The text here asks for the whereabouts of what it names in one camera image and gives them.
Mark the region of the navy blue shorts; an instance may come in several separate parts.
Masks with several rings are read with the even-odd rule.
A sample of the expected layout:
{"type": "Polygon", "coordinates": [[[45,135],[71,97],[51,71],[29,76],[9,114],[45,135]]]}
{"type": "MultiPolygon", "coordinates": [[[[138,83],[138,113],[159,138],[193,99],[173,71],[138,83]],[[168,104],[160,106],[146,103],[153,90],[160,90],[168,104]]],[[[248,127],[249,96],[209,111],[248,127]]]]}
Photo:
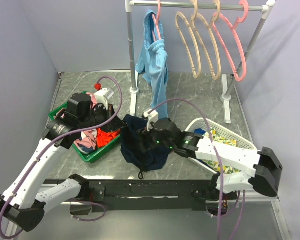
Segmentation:
{"type": "Polygon", "coordinates": [[[139,180],[144,179],[143,173],[160,170],[167,162],[170,148],[158,146],[155,149],[145,149],[142,146],[139,130],[147,126],[145,119],[127,114],[123,118],[126,127],[120,131],[121,153],[127,163],[139,169],[139,180]]]}

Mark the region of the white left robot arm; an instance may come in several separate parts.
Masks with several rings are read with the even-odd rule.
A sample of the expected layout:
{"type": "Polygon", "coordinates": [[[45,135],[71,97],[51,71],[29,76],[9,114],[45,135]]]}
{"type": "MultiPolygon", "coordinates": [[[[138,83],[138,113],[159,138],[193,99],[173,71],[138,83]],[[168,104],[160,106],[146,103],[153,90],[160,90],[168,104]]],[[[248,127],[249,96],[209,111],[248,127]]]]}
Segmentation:
{"type": "Polygon", "coordinates": [[[45,214],[61,203],[74,200],[90,204],[90,182],[73,174],[60,185],[40,191],[57,160],[71,148],[82,132],[105,127],[117,130],[123,122],[117,117],[119,109],[109,103],[111,93],[102,90],[94,94],[75,93],[46,127],[35,153],[18,178],[0,194],[0,220],[8,219],[22,231],[30,232],[45,214]]]}

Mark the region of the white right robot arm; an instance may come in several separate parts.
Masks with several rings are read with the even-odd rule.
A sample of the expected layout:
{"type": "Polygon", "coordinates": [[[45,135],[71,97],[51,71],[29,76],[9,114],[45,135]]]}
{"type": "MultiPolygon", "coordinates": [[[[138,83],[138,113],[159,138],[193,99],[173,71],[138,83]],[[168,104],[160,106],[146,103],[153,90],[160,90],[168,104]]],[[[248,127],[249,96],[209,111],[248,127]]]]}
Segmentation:
{"type": "Polygon", "coordinates": [[[161,146],[184,158],[221,162],[237,169],[237,173],[218,173],[214,177],[210,186],[219,192],[254,190],[266,197],[278,195],[283,166],[270,148],[257,150],[226,145],[198,133],[181,131],[168,118],[147,124],[137,134],[143,152],[161,146]]]}

